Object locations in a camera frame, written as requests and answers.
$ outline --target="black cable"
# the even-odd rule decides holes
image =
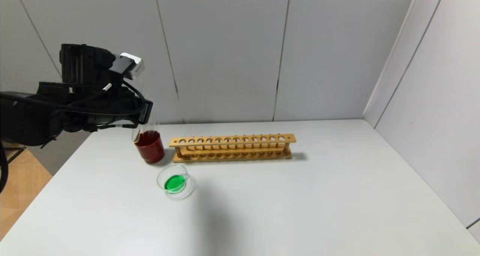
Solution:
[[[68,106],[68,105],[60,105],[60,104],[55,104],[51,102],[46,102],[46,101],[41,101],[41,100],[36,100],[36,99],[31,99],[28,97],[19,97],[15,95],[9,95],[7,93],[0,93],[1,98],[9,99],[9,100],[14,100],[14,101],[21,101],[21,102],[26,102],[26,103],[31,103],[31,104],[39,104],[39,105],[44,105],[48,107],[53,107],[58,110],[63,110],[63,111],[68,111],[68,112],[77,112],[77,113],[84,113],[84,114],[98,114],[98,115],[115,115],[115,116],[127,116],[127,115],[134,115],[134,114],[139,114],[140,112],[143,111],[144,106],[145,106],[145,99],[142,96],[142,94],[132,87],[129,83],[127,83],[125,80],[123,83],[130,89],[132,90],[135,94],[139,96],[141,99],[142,103],[140,107],[134,110],[128,110],[128,111],[120,111],[120,112],[113,112],[113,113],[106,113],[103,110],[97,110],[97,109],[85,109],[82,107],[74,107],[74,106]]]
[[[2,143],[0,143],[0,193],[5,188],[8,179],[8,162],[7,162],[7,154],[3,149]]]

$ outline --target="wall seam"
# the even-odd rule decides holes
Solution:
[[[167,38],[166,38],[167,35],[165,34],[165,28],[163,27],[162,15],[160,13],[160,4],[158,3],[158,0],[155,0],[155,2],[156,2],[156,8],[157,8],[157,11],[158,11],[158,17],[160,18],[160,26],[162,28],[163,40],[165,41],[166,54],[168,55],[168,61],[170,62],[170,69],[172,71],[173,85],[175,85],[175,92],[177,92],[178,106],[180,107],[180,114],[181,114],[182,121],[185,124],[185,117],[183,116],[182,104],[180,103],[179,89],[177,87],[177,81],[175,80],[175,73],[173,72],[172,58],[170,57],[170,50],[168,49],[168,43],[167,43]]]
[[[472,227],[473,225],[475,225],[479,221],[480,221],[480,218],[477,218],[474,222],[470,223],[466,228],[469,229],[470,227]]]
[[[375,87],[373,88],[372,94],[370,95],[370,98],[368,99],[367,104],[365,105],[365,108],[363,109],[362,119],[365,118],[365,113],[367,112],[368,107],[370,106],[370,104],[374,100],[374,97],[375,97],[375,94],[378,90],[379,84],[384,77],[386,68],[389,66],[392,55],[394,54],[394,52],[395,52],[395,50],[398,46],[398,41],[401,39],[403,30],[405,29],[405,25],[407,24],[408,18],[410,17],[410,14],[413,10],[413,6],[415,6],[416,1],[417,0],[412,0],[411,3],[410,3],[410,7],[408,8],[408,11],[406,12],[405,18],[403,19],[403,23],[400,27],[400,30],[398,31],[398,35],[395,39],[395,42],[394,42],[393,46],[391,47],[390,54],[388,55],[387,60],[385,61],[384,68],[382,69],[382,72],[380,73],[380,76],[378,77],[377,83],[375,84]]]
[[[41,42],[42,45],[43,45],[43,49],[45,49],[45,52],[46,52],[46,54],[48,55],[48,57],[50,58],[50,61],[52,62],[53,67],[55,68],[55,70],[57,70],[58,76],[60,76],[60,78],[62,78],[62,74],[60,73],[59,68],[57,68],[57,65],[55,64],[55,61],[53,61],[52,56],[51,56],[50,53],[48,52],[47,46],[45,45],[45,42],[43,42],[43,39],[42,39],[42,37],[40,36],[40,33],[38,32],[38,30],[37,30],[37,28],[36,28],[36,26],[35,26],[32,18],[31,18],[31,16],[30,16],[29,12],[27,11],[27,8],[26,8],[26,6],[25,6],[25,4],[24,4],[24,1],[23,1],[23,0],[19,0],[19,1],[20,1],[20,3],[22,4],[22,7],[24,8],[25,13],[27,14],[27,17],[28,17],[28,20],[29,20],[30,23],[31,23],[31,26],[33,26],[33,29],[35,30],[35,33],[36,33],[38,39],[40,39],[40,42]]]
[[[379,117],[379,119],[377,120],[377,123],[376,123],[375,126],[373,127],[374,129],[377,128],[378,124],[379,124],[380,121],[382,120],[382,117],[384,116],[386,109],[389,107],[391,100],[392,100],[393,97],[395,96],[396,90],[398,89],[398,87],[399,87],[400,84],[402,83],[403,77],[405,77],[405,74],[407,73],[408,68],[410,68],[410,65],[411,65],[413,59],[415,58],[415,55],[417,54],[417,51],[418,51],[418,49],[420,48],[420,45],[422,44],[423,38],[425,37],[425,34],[427,33],[428,28],[430,27],[430,24],[432,23],[432,20],[433,20],[433,18],[435,17],[435,13],[437,13],[437,9],[438,9],[438,7],[439,7],[439,5],[440,5],[441,2],[442,2],[442,0],[438,0],[437,6],[435,6],[435,10],[433,11],[433,14],[432,14],[432,16],[430,17],[430,20],[428,21],[427,28],[425,28],[425,31],[423,32],[423,34],[422,34],[422,36],[421,36],[421,38],[420,38],[420,41],[419,41],[419,43],[417,44],[417,47],[415,48],[415,51],[413,52],[413,55],[412,55],[412,57],[410,58],[410,61],[408,62],[408,65],[407,65],[406,68],[405,68],[405,71],[403,71],[402,77],[401,77],[400,80],[398,81],[398,84],[396,85],[393,93],[391,94],[391,97],[390,97],[390,99],[388,100],[387,105],[385,106],[384,110],[382,111],[382,114],[380,114],[380,117]]]
[[[278,65],[278,77],[276,80],[276,92],[275,92],[275,102],[273,105],[273,116],[271,121],[275,121],[275,111],[276,111],[276,100],[278,98],[278,85],[280,84],[280,72],[282,69],[282,59],[283,59],[283,46],[285,45],[285,35],[287,33],[287,20],[288,20],[288,10],[290,9],[290,0],[286,2],[286,13],[285,13],[285,25],[283,26],[283,39],[282,39],[282,49],[280,51],[280,64]]]

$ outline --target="white wall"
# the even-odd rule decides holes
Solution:
[[[363,113],[370,126],[377,126],[400,83],[440,0],[412,0],[400,33]]]
[[[271,121],[288,0],[158,1],[185,121]]]
[[[480,222],[475,223],[470,229],[468,229],[470,233],[477,239],[480,243]]]
[[[161,112],[160,122],[183,122],[156,0],[23,2],[59,70],[62,43],[87,44],[140,56],[145,64],[140,76],[146,87],[143,91]]]
[[[20,0],[0,0],[0,90],[36,93],[39,81],[60,81]]]
[[[479,0],[441,0],[376,128],[464,225],[480,217],[479,18]]]
[[[411,0],[22,1],[57,69],[62,43],[137,54],[178,123],[361,117]]]
[[[411,0],[290,0],[275,120],[362,117]]]

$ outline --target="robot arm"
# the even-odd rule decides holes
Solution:
[[[85,44],[62,44],[60,63],[62,83],[39,83],[35,95],[0,92],[2,141],[43,147],[63,130],[136,128],[148,122],[153,103],[125,81],[143,71],[141,58]],[[0,169],[1,193],[8,177],[1,145]]]

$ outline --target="cable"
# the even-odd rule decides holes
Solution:
[[[120,111],[120,112],[110,112],[106,113],[103,110],[97,110],[97,109],[85,109],[82,107],[74,107],[74,106],[68,106],[68,105],[60,105],[60,104],[55,104],[51,102],[46,102],[46,101],[41,101],[41,100],[36,100],[36,99],[31,99],[28,97],[19,97],[15,95],[9,95],[7,93],[0,93],[1,98],[13,100],[13,101],[21,101],[21,102],[26,102],[26,103],[31,103],[31,104],[39,104],[39,105],[44,105],[48,107],[53,107],[58,110],[63,110],[63,111],[68,111],[68,112],[77,112],[77,113],[84,113],[84,114],[98,114],[98,115],[115,115],[115,116],[127,116],[127,115],[134,115],[134,114],[139,114],[144,110],[145,106],[145,98],[142,96],[142,94],[132,87],[129,83],[127,83],[125,80],[123,83],[130,89],[132,90],[135,94],[137,94],[142,101],[140,107],[134,110],[128,110],[128,111]]]
[[[99,96],[105,94],[108,91],[108,89],[110,89],[110,87],[112,87],[112,84],[108,83],[105,87],[103,87],[103,89],[100,92],[95,93],[93,95],[90,95],[90,96],[88,96],[88,97],[86,97],[82,100],[74,101],[74,102],[68,104],[67,106],[79,105],[79,104],[85,103],[87,101],[94,100],[94,99],[98,98]]]
[[[0,143],[0,193],[5,188],[8,179],[8,162],[7,162],[7,154],[5,154],[5,150],[3,149],[2,143]]]

